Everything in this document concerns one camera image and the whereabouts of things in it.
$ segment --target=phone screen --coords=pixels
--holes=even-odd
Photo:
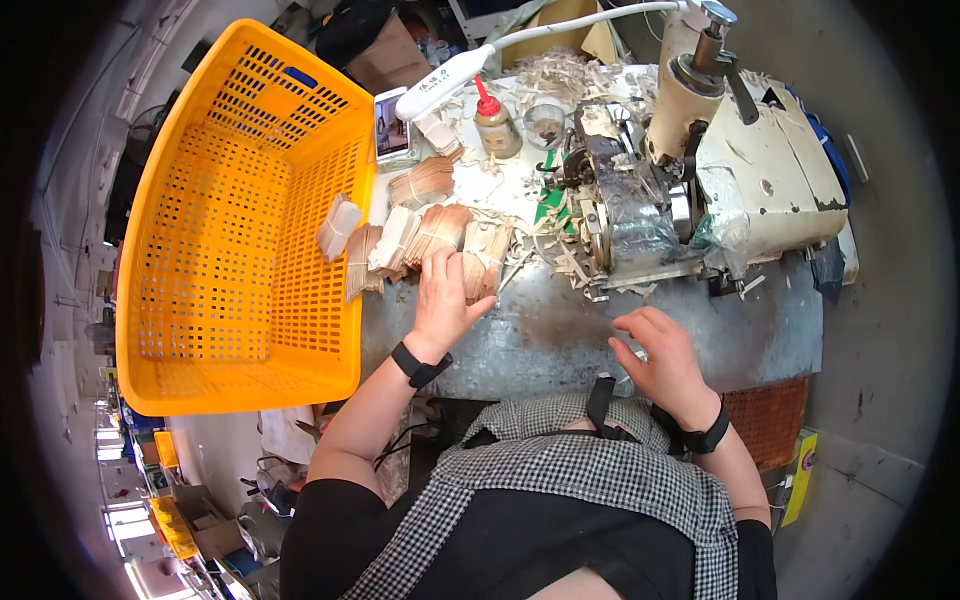
[[[396,118],[396,101],[400,96],[387,98],[373,107],[376,127],[376,155],[386,156],[407,149],[407,124]]]

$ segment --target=red bottle cap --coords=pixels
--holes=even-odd
[[[473,80],[477,83],[477,91],[480,92],[480,100],[477,100],[477,112],[485,117],[495,116],[500,111],[500,101],[487,93],[487,89],[480,82],[480,76],[474,76]]]

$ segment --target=black wristband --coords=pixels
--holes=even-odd
[[[394,358],[394,362],[400,367],[400,370],[410,377],[410,387],[418,390],[433,381],[437,375],[453,364],[453,357],[450,356],[449,352],[437,365],[422,363],[403,345],[402,341],[396,345],[390,355]]]
[[[710,429],[706,432],[681,430],[680,437],[684,445],[694,454],[710,454],[720,444],[720,440],[723,440],[729,425],[730,413],[727,412],[727,407],[721,404],[720,414],[717,415],[717,420]]]

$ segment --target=woman's arm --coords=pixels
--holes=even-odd
[[[463,255],[451,248],[434,252],[423,259],[417,318],[403,344],[422,363],[436,365],[495,303],[496,297],[490,296],[467,306]],[[327,426],[310,460],[307,481],[343,479],[382,497],[373,461],[390,441],[415,391],[388,357]]]
[[[638,388],[684,431],[708,431],[720,414],[720,396],[704,383],[690,334],[653,306],[619,317],[613,326],[629,331],[647,351],[647,361],[641,361],[622,340],[610,338],[617,362]],[[736,520],[751,518],[770,527],[760,474],[732,424],[716,449],[697,455],[694,462],[727,486]]]

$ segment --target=yellow crate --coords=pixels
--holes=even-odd
[[[184,561],[200,554],[197,543],[193,541],[193,534],[186,526],[186,521],[180,516],[180,511],[177,510],[177,504],[172,497],[150,498],[150,505],[154,509],[154,516],[160,525],[163,537],[167,539],[170,549],[178,559]]]
[[[348,397],[361,301],[314,240],[344,192],[366,219],[370,94],[244,19],[183,88],[136,191],[120,261],[117,372],[151,416]]]
[[[154,442],[156,442],[156,453],[160,455],[161,465],[167,468],[180,466],[177,449],[174,448],[174,438],[169,431],[155,432]]]

